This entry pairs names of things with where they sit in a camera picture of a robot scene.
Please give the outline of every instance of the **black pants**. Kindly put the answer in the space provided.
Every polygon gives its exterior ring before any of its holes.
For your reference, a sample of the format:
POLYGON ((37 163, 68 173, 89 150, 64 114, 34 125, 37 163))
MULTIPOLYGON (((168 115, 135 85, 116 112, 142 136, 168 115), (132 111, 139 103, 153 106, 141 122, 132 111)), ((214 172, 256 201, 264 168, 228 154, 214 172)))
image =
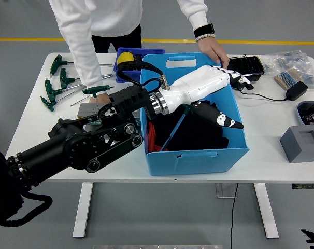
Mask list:
POLYGON ((117 37, 92 37, 96 53, 107 53, 112 44, 116 51, 119 47, 124 48, 142 48, 141 25, 139 25, 130 34, 117 37))

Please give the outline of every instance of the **person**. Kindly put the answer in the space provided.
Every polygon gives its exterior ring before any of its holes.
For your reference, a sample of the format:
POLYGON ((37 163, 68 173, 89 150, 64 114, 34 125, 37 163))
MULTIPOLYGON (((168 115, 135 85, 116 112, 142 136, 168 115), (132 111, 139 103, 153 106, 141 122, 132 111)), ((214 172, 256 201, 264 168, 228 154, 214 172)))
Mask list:
MULTIPOLYGON (((177 2, 193 26, 199 50, 227 68, 229 58, 215 40, 204 0, 177 2)), ((97 52, 107 52, 110 44, 116 50, 141 48, 142 0, 49 0, 49 3, 81 82, 87 87, 103 85, 97 52)), ((101 103, 109 102, 105 93, 97 99, 101 103)))

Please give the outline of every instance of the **black case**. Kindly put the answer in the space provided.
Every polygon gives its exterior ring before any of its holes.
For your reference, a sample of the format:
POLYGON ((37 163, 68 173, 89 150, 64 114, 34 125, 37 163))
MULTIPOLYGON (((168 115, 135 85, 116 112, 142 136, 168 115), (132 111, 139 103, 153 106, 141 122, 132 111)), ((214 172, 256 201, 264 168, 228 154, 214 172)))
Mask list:
POLYGON ((262 62, 257 56, 232 57, 227 69, 241 73, 251 82, 258 81, 265 72, 262 62))

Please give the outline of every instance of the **white sleeve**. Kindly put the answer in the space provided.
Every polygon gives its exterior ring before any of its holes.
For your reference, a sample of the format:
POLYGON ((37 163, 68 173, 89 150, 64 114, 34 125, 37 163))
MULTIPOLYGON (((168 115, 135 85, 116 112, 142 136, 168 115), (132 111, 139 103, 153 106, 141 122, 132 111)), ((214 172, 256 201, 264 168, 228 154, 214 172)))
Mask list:
POLYGON ((193 30, 208 24, 206 13, 208 7, 204 0, 177 0, 182 13, 193 26, 193 30))
POLYGON ((84 0, 49 0, 59 31, 72 53, 81 82, 103 85, 101 68, 91 40, 91 16, 84 0))

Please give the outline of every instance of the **white bracelet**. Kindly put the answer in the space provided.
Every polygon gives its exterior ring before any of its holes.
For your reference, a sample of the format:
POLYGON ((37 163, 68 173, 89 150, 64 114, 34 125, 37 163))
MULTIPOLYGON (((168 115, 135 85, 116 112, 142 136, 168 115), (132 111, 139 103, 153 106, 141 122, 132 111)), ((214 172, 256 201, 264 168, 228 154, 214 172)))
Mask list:
POLYGON ((196 39, 195 39, 195 41, 196 42, 198 42, 199 40, 201 40, 201 39, 203 39, 203 38, 207 38, 207 37, 216 37, 216 35, 215 34, 205 34, 205 35, 200 35, 199 37, 197 37, 196 39))

